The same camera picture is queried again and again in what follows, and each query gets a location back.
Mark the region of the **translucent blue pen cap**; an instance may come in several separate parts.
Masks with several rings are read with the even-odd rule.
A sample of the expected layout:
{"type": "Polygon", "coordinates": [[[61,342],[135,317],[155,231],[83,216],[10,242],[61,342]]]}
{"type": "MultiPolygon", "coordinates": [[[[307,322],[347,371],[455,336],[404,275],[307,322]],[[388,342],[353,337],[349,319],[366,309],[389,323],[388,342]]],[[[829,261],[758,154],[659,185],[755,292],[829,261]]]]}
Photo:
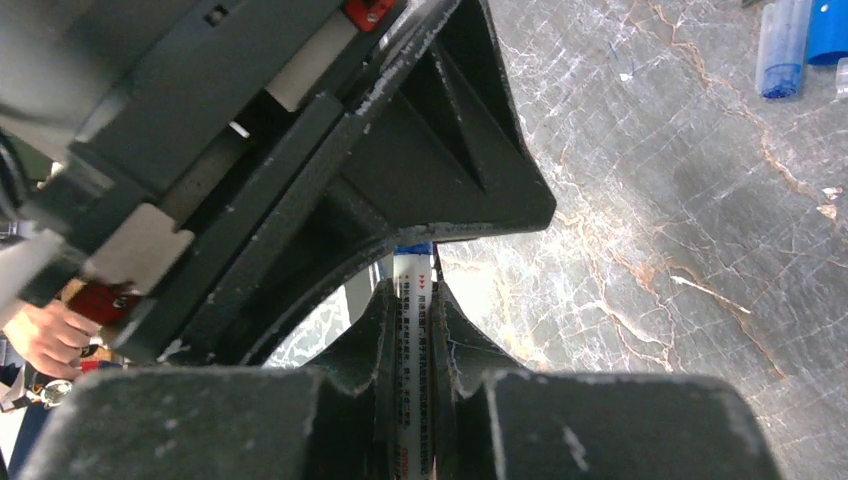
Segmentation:
{"type": "Polygon", "coordinates": [[[755,87],[766,100],[788,99],[802,89],[813,2],[773,1],[761,17],[755,87]]]}

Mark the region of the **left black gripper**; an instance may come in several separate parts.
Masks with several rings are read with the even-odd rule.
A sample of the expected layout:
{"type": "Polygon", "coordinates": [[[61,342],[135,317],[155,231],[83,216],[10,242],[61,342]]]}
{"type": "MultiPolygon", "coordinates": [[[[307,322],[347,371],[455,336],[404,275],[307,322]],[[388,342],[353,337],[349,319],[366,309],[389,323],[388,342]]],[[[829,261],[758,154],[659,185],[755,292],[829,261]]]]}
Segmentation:
{"type": "Polygon", "coordinates": [[[394,220],[318,240],[325,196],[411,137],[406,1],[5,1],[1,308],[309,308],[394,220]]]}

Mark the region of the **operator hand in background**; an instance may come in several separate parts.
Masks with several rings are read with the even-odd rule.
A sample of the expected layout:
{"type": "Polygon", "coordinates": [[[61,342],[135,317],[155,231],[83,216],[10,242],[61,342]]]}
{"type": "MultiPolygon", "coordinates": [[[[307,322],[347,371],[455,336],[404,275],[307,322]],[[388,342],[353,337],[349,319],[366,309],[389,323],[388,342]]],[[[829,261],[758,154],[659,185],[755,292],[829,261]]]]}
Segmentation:
{"type": "Polygon", "coordinates": [[[37,372],[74,380],[82,350],[99,334],[95,322],[54,300],[40,308],[26,304],[4,325],[3,334],[37,372]]]}

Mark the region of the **blue pen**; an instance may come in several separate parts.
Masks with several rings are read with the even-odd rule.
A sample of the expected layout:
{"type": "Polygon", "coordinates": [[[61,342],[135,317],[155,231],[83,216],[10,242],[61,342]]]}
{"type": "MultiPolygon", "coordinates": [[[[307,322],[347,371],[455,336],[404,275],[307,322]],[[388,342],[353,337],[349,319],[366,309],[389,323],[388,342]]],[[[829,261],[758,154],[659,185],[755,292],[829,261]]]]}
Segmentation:
{"type": "Polygon", "coordinates": [[[430,318],[433,244],[398,247],[393,272],[398,300],[395,335],[394,479],[429,479],[431,429],[430,318]]]}

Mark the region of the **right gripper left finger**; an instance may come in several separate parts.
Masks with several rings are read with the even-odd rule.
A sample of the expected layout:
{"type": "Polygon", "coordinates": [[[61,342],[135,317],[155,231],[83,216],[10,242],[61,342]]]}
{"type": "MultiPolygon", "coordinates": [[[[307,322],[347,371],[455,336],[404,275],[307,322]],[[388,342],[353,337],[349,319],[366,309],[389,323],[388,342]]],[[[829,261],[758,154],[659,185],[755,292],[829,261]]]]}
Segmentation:
{"type": "Polygon", "coordinates": [[[388,479],[397,299],[297,369],[104,370],[50,416],[24,479],[388,479]]]}

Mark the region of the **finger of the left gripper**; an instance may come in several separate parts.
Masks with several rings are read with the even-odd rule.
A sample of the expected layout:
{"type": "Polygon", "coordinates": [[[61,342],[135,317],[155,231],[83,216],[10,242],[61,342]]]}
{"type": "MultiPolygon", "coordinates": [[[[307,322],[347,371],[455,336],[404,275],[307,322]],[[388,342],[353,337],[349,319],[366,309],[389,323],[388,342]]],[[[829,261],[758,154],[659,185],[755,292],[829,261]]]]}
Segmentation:
{"type": "Polygon", "coordinates": [[[138,363],[259,365],[396,247],[540,231],[555,207],[488,3],[430,1],[366,91],[307,104],[112,345],[138,363]]]}

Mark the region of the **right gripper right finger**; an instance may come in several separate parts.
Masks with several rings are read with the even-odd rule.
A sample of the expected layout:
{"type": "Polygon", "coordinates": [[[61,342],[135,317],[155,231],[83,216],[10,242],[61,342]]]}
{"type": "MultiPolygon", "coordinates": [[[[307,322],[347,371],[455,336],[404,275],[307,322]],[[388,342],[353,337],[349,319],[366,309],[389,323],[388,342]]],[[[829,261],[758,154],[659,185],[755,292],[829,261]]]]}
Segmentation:
{"type": "Polygon", "coordinates": [[[441,479],[777,479],[749,405],[679,374],[534,372],[433,295],[441,479]]]}

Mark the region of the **solid blue pen cap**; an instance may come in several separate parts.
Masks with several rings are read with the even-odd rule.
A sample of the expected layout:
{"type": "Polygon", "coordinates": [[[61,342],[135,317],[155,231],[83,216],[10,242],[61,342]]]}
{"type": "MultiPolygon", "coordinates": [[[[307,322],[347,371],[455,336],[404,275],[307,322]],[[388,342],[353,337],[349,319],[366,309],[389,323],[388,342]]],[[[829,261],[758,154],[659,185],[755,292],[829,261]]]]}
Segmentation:
{"type": "Polygon", "coordinates": [[[836,65],[847,56],[847,0],[815,0],[810,16],[806,63],[836,65]]]}

